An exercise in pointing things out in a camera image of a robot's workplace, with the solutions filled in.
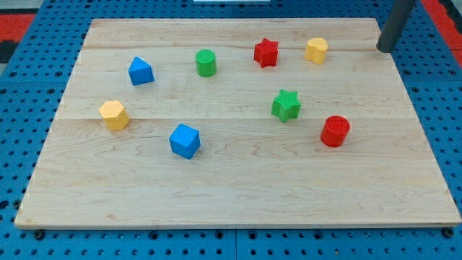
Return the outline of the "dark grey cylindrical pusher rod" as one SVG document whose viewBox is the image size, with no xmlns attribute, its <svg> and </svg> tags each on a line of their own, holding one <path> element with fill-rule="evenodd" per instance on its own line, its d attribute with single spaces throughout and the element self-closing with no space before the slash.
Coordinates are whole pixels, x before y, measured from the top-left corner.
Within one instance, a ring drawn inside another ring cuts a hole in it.
<svg viewBox="0 0 462 260">
<path fill-rule="evenodd" d="M 417 0 L 395 0 L 389 17 L 385 22 L 376 48 L 382 53 L 391 53 L 401 37 L 405 25 Z"/>
</svg>

